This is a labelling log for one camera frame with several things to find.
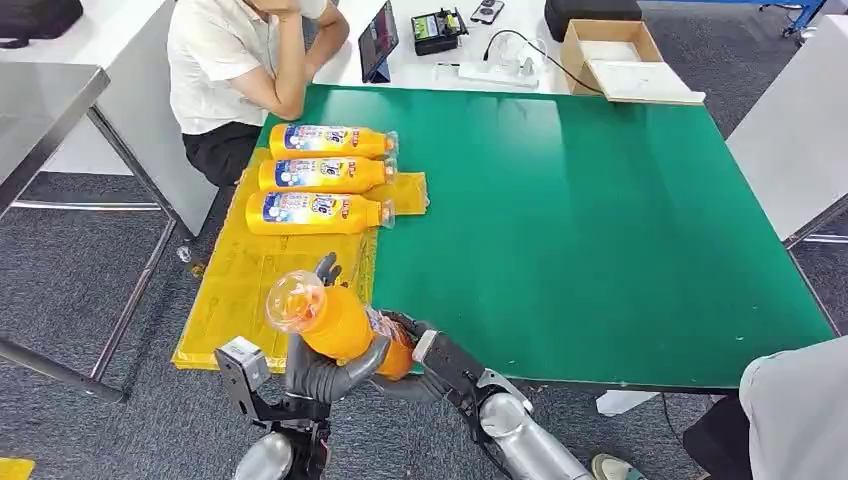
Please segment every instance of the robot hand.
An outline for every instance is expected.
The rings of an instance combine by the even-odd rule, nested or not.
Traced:
[[[324,285],[335,283],[341,266],[335,265],[336,254],[330,253],[315,267],[315,274]],[[289,334],[286,371],[283,384],[289,393],[331,404],[351,388],[371,377],[386,358],[390,340],[374,337],[368,350],[359,357],[336,365],[336,361],[312,349],[298,334]]]
[[[412,340],[417,344],[424,332],[432,327],[427,322],[413,320],[408,315],[389,310],[381,310],[383,315],[394,320],[404,329]],[[424,368],[423,375],[410,373],[397,381],[391,381],[379,375],[371,378],[371,383],[381,393],[390,397],[402,398],[413,402],[436,402],[444,398],[450,387],[445,385],[439,377],[429,368]]]

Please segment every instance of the yellow mat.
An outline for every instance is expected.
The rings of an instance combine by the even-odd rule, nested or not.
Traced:
[[[0,479],[27,480],[35,462],[25,458],[0,458]]]
[[[265,321],[265,296],[283,274],[311,270],[328,252],[336,252],[347,283],[364,302],[371,301],[377,230],[359,235],[253,235],[247,229],[247,199],[258,190],[258,165],[271,158],[257,148],[233,196],[227,219],[218,235],[209,265],[194,300],[171,361],[177,368],[217,370],[216,348],[241,335],[258,345],[273,372],[285,367],[285,335]],[[373,200],[392,199],[398,215],[420,215],[427,208],[427,183],[423,173],[400,173],[391,185],[365,195]]]

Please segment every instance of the green table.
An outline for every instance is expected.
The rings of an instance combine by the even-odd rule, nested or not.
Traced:
[[[703,107],[328,86],[306,105],[398,131],[401,170],[427,173],[427,214],[380,232],[375,306],[501,373],[736,388],[834,335]]]

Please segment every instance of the bottle label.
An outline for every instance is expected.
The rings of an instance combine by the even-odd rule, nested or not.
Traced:
[[[283,144],[290,150],[340,150],[346,143],[359,144],[359,129],[319,125],[289,125]]]
[[[312,187],[339,183],[344,176],[353,178],[355,172],[356,160],[348,158],[281,160],[274,169],[274,179],[278,187]]]
[[[331,223],[336,216],[350,214],[350,197],[317,193],[269,193],[262,218],[270,223]]]

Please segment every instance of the orange bottle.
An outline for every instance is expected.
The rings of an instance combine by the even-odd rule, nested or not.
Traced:
[[[370,128],[327,127],[281,123],[268,138],[275,160],[356,156],[377,158],[397,155],[396,132],[380,133]]]
[[[259,189],[269,192],[365,193],[391,183],[397,160],[365,157],[265,160],[259,165]]]
[[[342,286],[324,286],[312,272],[287,273],[275,283],[265,301],[272,327],[299,333],[316,352],[344,364],[368,350],[374,335],[391,339],[377,373],[397,380],[412,367],[412,342],[403,327],[362,305],[356,294]]]
[[[395,224],[391,200],[337,193],[255,192],[244,213],[248,230],[256,235],[353,234]]]

